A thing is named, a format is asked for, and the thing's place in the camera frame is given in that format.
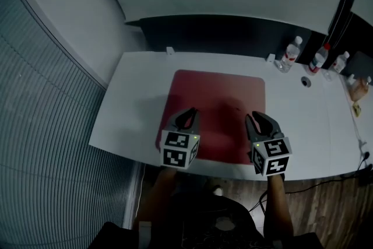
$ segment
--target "black cable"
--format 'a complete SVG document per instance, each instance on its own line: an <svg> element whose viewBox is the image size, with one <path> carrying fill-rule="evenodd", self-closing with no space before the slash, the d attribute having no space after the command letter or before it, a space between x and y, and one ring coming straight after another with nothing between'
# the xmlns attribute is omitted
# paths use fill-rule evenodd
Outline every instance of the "black cable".
<svg viewBox="0 0 373 249"><path fill-rule="evenodd" d="M318 183L318 184L316 184L316 185L310 186L310 187L307 188L307 189L299 190L299 191L294 191L294 192L285 192L285 194L301 193L301 192L308 191L308 190L313 189L313 188L315 188L315 187L317 187L317 186L324 185L324 184L327 184L327 183L331 183L331 182L340 182L340 181L346 181L346 180L349 180L349 179L351 179L351 178L357 178L357 176L356 176L356 172L359 171L361 165L363 164L363 162L364 162L365 160L368 159L368 157L369 157L369 155L367 155L367 153L365 153L365 156L364 156L363 160L360 162L359 167L357 168L357 170L354 172L354 174L353 174L352 176L349 176L349 177L342 177L340 180L329 180L329 181L323 181L323 182ZM264 197L266 194L267 194L267 191L265 191L265 192L261 195L261 197L260 197L258 203L257 203L253 208L251 208L251 210L250 210L249 212L253 211L253 210L256 209L258 206L261 206L262 211L263 211L263 214L265 215L265 209L264 209L264 206L263 206L263 202L266 202L267 199L264 200L264 201L262 201L262 199L263 199L263 197Z"/></svg>

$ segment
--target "bottle cap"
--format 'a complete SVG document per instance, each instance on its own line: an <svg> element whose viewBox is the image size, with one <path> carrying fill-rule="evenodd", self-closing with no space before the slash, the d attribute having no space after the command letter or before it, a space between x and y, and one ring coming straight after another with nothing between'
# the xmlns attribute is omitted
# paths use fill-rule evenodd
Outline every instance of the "bottle cap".
<svg viewBox="0 0 373 249"><path fill-rule="evenodd" d="M300 45L303 42L303 39L300 36L295 37L295 43Z"/></svg>

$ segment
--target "table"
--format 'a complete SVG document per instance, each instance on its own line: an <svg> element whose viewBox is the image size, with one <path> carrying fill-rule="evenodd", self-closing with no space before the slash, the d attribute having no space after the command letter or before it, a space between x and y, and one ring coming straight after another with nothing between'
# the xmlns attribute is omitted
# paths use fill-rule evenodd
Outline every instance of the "table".
<svg viewBox="0 0 373 249"><path fill-rule="evenodd" d="M343 82L326 81L321 73L308 76L311 87L301 83L304 66L295 64L288 73L263 58L194 52L125 53L109 84L98 112L89 144L139 162L159 166L155 139L175 71L221 72L260 77L265 81L266 113L276 119L290 139L292 159L287 180L334 176L355 171L361 153L350 103ZM364 99L373 115L372 97ZM359 128L372 123L369 113L357 121ZM364 136L372 144L369 129ZM254 166L196 159L189 173L265 180Z"/></svg>
<svg viewBox="0 0 373 249"><path fill-rule="evenodd" d="M347 101L349 102L350 106L352 106L353 102L349 98L346 90L346 97ZM362 140L365 145L361 148L361 152L369 152L369 158L364 162L361 168L368 166L369 164L373 164L373 134L372 134L372 127L373 127L373 92L370 90L366 96L364 96L361 100L358 101L361 107L361 114L357 118L352 114L352 120L356 126L356 135L360 140Z"/></svg>

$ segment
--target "box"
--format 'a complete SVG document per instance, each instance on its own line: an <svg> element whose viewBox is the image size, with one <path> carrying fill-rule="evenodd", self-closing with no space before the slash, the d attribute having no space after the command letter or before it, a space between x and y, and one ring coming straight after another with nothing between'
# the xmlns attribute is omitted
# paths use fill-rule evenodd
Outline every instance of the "box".
<svg viewBox="0 0 373 249"><path fill-rule="evenodd" d="M284 173L292 155L289 138L255 142L252 145L252 162L263 176Z"/></svg>
<svg viewBox="0 0 373 249"><path fill-rule="evenodd" d="M160 141L161 165L188 169L198 152L199 135L162 130Z"/></svg>

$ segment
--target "red rubber mat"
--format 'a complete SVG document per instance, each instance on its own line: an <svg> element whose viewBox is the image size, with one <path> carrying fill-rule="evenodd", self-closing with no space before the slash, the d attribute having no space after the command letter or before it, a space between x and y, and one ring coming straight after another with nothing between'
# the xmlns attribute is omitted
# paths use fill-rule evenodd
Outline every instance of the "red rubber mat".
<svg viewBox="0 0 373 249"><path fill-rule="evenodd" d="M160 133L169 117L195 107L200 111L198 159L251 164L250 142L245 116L252 111L265 113L263 79L223 73L179 70L175 73L159 126Z"/></svg>

